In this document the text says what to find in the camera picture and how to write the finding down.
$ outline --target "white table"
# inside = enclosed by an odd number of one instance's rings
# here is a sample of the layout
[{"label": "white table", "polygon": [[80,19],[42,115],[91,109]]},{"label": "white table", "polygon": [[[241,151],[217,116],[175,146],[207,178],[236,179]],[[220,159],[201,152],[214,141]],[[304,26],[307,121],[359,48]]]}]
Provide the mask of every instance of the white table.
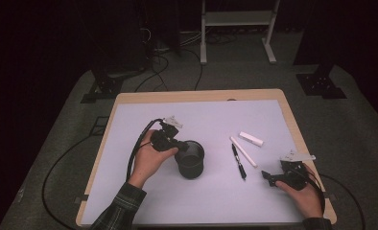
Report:
[{"label": "white table", "polygon": [[[144,186],[148,193],[134,219],[136,226],[278,225],[302,221],[291,199],[270,187],[261,171],[282,173],[279,156],[290,150],[308,153],[282,91],[224,90],[120,94],[90,176],[77,217],[90,225],[109,205],[124,182],[135,141],[150,120],[175,115],[183,123],[177,139],[195,140],[205,150],[204,171],[183,178],[168,159]],[[229,136],[240,131],[265,141],[258,148],[238,139],[257,163],[240,155],[244,181],[231,151]],[[316,171],[313,162],[306,162]],[[336,221],[329,200],[325,215]]]}]

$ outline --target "hand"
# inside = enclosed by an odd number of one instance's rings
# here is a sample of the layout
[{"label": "hand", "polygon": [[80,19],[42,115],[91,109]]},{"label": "hand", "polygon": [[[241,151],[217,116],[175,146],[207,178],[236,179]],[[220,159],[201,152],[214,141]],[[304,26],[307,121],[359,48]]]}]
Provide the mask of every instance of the hand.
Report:
[{"label": "hand", "polygon": [[144,183],[159,169],[161,164],[169,157],[177,153],[177,148],[166,151],[157,151],[151,146],[151,135],[154,130],[149,130],[142,142],[141,148],[135,154],[134,169],[129,179],[129,184],[142,189]]},{"label": "hand", "polygon": [[[305,165],[305,167],[308,173],[310,173],[309,177],[315,181],[314,172],[307,165]],[[293,189],[286,183],[279,180],[275,182],[275,185],[294,200],[296,207],[306,219],[323,218],[319,196],[311,184],[308,183],[307,186],[300,191]]]}]

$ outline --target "white chalk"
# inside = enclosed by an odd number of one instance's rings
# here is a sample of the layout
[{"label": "white chalk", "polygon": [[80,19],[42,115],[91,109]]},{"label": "white chalk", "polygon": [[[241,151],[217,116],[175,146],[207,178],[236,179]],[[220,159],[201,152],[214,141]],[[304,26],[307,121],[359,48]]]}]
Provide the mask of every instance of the white chalk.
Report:
[{"label": "white chalk", "polygon": [[254,136],[249,135],[248,133],[245,132],[240,132],[240,137],[243,138],[244,140],[251,142],[252,144],[262,147],[264,142]]}]

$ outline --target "person's left hand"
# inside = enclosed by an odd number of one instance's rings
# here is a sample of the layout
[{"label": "person's left hand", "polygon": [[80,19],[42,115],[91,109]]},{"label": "person's left hand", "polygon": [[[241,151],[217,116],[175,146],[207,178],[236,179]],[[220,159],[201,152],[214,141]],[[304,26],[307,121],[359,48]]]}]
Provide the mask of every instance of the person's left hand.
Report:
[{"label": "person's left hand", "polygon": [[177,153],[177,148],[165,151],[157,151],[151,146],[151,136],[154,130],[149,130],[142,142],[141,148],[135,154],[134,169],[129,179],[129,184],[142,189],[144,183],[159,169],[161,164],[169,157]]}]

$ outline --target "plaid sleeve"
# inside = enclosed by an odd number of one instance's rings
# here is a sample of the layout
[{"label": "plaid sleeve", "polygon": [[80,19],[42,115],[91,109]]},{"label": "plaid sleeve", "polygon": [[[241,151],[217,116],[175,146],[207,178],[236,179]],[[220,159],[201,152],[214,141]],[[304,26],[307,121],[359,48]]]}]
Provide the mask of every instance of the plaid sleeve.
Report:
[{"label": "plaid sleeve", "polygon": [[131,229],[132,220],[146,194],[143,190],[124,183],[110,206],[100,214],[90,229]]}]

